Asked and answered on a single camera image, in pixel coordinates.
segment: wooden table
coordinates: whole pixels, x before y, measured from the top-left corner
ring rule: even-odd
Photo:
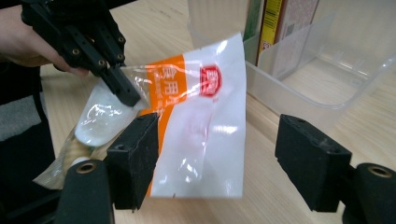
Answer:
[[[139,0],[112,14],[126,36],[126,63],[146,64],[193,49],[187,0]],[[42,84],[55,152],[77,124],[97,81],[42,69]],[[396,74],[383,76],[328,131],[352,151],[352,165],[379,163],[396,170]],[[148,198],[132,213],[115,212],[116,223],[342,223],[338,213],[311,212],[276,161],[279,116],[247,96],[244,195],[229,199]]]

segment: metal screw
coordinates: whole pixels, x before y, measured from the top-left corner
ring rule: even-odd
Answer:
[[[72,53],[73,53],[74,55],[79,55],[79,49],[73,49],[73,50],[72,50]]]
[[[125,145],[118,145],[118,146],[116,146],[116,149],[125,150]]]
[[[104,66],[106,64],[106,62],[105,62],[105,60],[99,60],[98,64],[101,66]]]

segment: clear plastic bag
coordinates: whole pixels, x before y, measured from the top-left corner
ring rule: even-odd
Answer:
[[[242,36],[237,34],[156,63],[121,69],[141,93],[141,104],[135,108],[117,105],[115,100],[106,99],[115,96],[99,83],[60,158],[36,181],[48,187],[51,184],[43,183],[51,180],[53,186],[61,188],[64,179],[61,171],[67,170],[72,160],[65,155],[98,158],[100,154],[99,159],[103,159],[106,156],[103,143],[117,137],[137,110],[149,105],[140,111],[141,115],[152,112],[160,115],[160,157],[149,196],[242,197],[246,134]],[[109,128],[113,131],[101,133]],[[76,139],[82,143],[79,154],[67,152]]]

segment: plastic bin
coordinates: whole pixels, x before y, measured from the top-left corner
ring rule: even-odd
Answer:
[[[331,128],[367,87],[396,61],[396,45],[389,36],[380,36],[391,34],[396,37],[396,29],[391,26],[394,21],[391,15],[394,13],[389,13],[390,17],[373,17],[375,21],[357,18],[359,11],[354,17],[351,15],[351,10],[356,11],[355,8],[360,7],[357,4],[389,12],[396,10],[396,4],[392,1],[363,2],[352,1],[340,7],[337,13],[316,20],[312,25],[289,35],[262,52],[258,66],[254,64],[259,37],[247,40],[244,44],[248,93],[277,114],[306,119],[322,131]],[[224,5],[224,12],[228,7],[233,6]],[[363,15],[375,13],[368,8],[362,12]],[[190,8],[189,29],[195,47],[225,38],[236,29],[227,29],[228,25],[224,23],[223,33],[213,37],[208,34],[210,28],[204,28],[205,22],[197,21],[194,14],[197,11]],[[200,30],[195,29],[196,22],[200,22]],[[388,22],[388,25],[376,30],[383,33],[377,33],[377,38],[373,38],[373,34],[367,32],[369,28],[375,27],[376,22]]]

